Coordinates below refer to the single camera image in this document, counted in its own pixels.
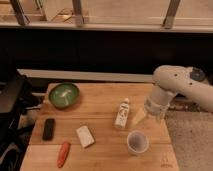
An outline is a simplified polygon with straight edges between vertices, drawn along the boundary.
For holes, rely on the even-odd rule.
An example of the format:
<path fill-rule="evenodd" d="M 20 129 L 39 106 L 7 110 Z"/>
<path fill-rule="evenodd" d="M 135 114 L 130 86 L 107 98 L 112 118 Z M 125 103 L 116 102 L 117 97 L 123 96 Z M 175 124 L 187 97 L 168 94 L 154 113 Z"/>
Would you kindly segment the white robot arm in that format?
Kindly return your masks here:
<path fill-rule="evenodd" d="M 181 94 L 198 104 L 204 110 L 213 113 L 213 86 L 195 79 L 196 68 L 162 65 L 153 73 L 154 86 L 137 114 L 130 122 L 131 126 L 140 123 L 147 115 L 162 119 L 171 101 Z"/>

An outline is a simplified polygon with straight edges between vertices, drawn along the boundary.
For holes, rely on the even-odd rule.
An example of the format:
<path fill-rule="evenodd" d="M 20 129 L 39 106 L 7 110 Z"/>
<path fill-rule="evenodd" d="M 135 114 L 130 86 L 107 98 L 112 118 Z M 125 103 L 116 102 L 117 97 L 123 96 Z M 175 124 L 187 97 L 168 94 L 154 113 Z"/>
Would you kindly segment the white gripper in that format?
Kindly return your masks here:
<path fill-rule="evenodd" d="M 147 97 L 144 107 L 146 111 L 156 117 L 159 120 L 164 119 L 164 114 L 170 106 L 170 102 L 175 97 L 175 94 L 171 91 L 165 90 L 158 85 L 155 85 Z M 146 111 L 144 108 L 140 108 L 134 118 L 132 119 L 132 124 L 137 125 L 146 117 Z"/>

